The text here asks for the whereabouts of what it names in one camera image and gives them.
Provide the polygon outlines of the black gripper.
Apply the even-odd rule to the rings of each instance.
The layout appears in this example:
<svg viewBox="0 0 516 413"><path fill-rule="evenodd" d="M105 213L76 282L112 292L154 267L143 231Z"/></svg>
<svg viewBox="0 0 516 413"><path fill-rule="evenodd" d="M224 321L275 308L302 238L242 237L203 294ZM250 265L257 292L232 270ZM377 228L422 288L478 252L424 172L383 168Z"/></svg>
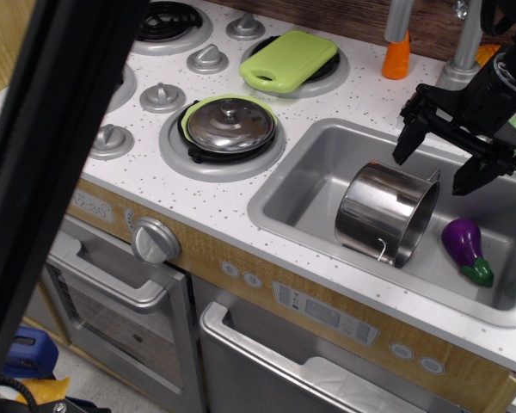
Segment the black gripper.
<svg viewBox="0 0 516 413"><path fill-rule="evenodd" d="M403 165L428 133L468 152L453 177L452 194L465 196L516 170L516 87L467 86L447 90L420 84L403 106L404 127L392 152Z"/></svg>

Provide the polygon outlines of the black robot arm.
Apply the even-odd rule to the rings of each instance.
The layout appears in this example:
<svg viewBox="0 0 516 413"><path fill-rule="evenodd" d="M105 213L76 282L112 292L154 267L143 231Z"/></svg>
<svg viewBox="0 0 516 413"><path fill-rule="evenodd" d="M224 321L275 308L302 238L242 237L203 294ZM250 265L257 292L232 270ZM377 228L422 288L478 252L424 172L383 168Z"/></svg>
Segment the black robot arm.
<svg viewBox="0 0 516 413"><path fill-rule="evenodd" d="M480 25L496 36L516 24L516 1L484 1ZM461 90L421 83L403 106L404 127L392 157L403 164L433 133L468 152L470 159L455 173L452 192L467 195L516 170L516 34Z"/></svg>

